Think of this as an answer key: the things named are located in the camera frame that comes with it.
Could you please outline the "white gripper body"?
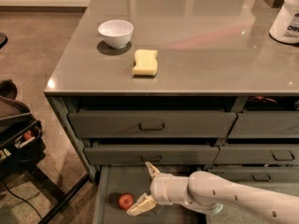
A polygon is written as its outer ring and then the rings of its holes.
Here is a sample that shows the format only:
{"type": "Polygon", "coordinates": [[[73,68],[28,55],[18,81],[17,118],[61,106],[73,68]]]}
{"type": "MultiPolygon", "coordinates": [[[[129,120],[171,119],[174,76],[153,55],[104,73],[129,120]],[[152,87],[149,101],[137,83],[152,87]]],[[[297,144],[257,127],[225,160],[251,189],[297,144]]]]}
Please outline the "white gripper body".
{"type": "Polygon", "coordinates": [[[152,179],[149,187],[151,197],[160,205],[184,205],[189,200],[188,180],[186,176],[158,174],[152,179]]]}

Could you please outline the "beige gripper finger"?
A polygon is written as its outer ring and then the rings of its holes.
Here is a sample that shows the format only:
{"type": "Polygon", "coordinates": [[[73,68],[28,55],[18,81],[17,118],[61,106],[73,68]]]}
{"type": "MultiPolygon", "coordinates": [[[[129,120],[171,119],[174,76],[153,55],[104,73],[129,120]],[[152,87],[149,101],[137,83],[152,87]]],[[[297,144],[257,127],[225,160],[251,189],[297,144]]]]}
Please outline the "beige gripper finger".
{"type": "Polygon", "coordinates": [[[151,195],[143,193],[138,200],[127,210],[127,214],[131,217],[139,216],[153,209],[157,203],[151,195]]]}
{"type": "Polygon", "coordinates": [[[148,167],[149,175],[151,178],[155,178],[157,175],[161,173],[159,169],[156,166],[154,166],[151,162],[146,161],[145,164],[148,167]]]}

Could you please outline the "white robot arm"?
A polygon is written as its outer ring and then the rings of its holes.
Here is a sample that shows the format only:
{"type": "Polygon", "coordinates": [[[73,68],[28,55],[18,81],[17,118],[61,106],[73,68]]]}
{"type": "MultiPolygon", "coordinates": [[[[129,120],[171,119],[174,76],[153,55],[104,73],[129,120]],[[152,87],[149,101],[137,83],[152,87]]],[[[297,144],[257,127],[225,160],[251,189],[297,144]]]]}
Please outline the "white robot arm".
{"type": "Polygon", "coordinates": [[[157,205],[179,204],[206,215],[218,214],[230,204],[271,224],[298,224],[299,198],[266,189],[240,185],[217,175],[196,171],[188,176],[162,173],[152,163],[149,193],[142,194],[128,210],[139,216],[157,205]]]}

